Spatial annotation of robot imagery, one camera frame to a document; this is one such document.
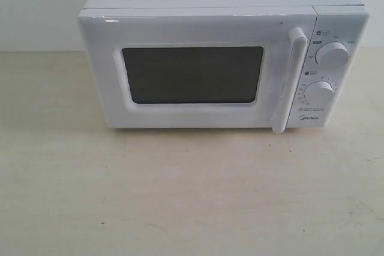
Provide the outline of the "lower white control knob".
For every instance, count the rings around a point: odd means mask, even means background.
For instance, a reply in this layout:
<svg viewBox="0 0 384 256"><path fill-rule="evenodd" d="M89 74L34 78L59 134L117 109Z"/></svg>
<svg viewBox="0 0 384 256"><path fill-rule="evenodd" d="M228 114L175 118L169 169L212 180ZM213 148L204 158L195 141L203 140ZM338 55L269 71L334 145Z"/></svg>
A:
<svg viewBox="0 0 384 256"><path fill-rule="evenodd" d="M317 81L308 85L304 90L304 98L312 105L324 105L332 101L334 90L330 83Z"/></svg>

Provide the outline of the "white control knob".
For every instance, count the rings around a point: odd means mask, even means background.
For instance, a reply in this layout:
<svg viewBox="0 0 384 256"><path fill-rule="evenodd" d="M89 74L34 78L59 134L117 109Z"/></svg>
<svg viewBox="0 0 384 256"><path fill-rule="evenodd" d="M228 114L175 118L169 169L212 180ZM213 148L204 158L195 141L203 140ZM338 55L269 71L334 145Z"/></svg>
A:
<svg viewBox="0 0 384 256"><path fill-rule="evenodd" d="M324 105L332 101L334 90L330 83L317 81L308 85L304 90L304 98L312 105Z"/></svg>
<svg viewBox="0 0 384 256"><path fill-rule="evenodd" d="M349 56L344 44L334 41L323 45L316 52L315 60L323 69L336 69L345 66Z"/></svg>

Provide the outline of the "upper white control knob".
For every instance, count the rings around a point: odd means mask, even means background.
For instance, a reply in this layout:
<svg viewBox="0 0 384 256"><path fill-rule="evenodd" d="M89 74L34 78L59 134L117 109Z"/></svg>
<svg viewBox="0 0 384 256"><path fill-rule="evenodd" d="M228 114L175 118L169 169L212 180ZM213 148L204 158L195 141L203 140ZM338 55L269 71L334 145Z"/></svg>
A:
<svg viewBox="0 0 384 256"><path fill-rule="evenodd" d="M334 41L323 45L316 52L315 60L323 69L336 69L345 66L349 56L344 44Z"/></svg>

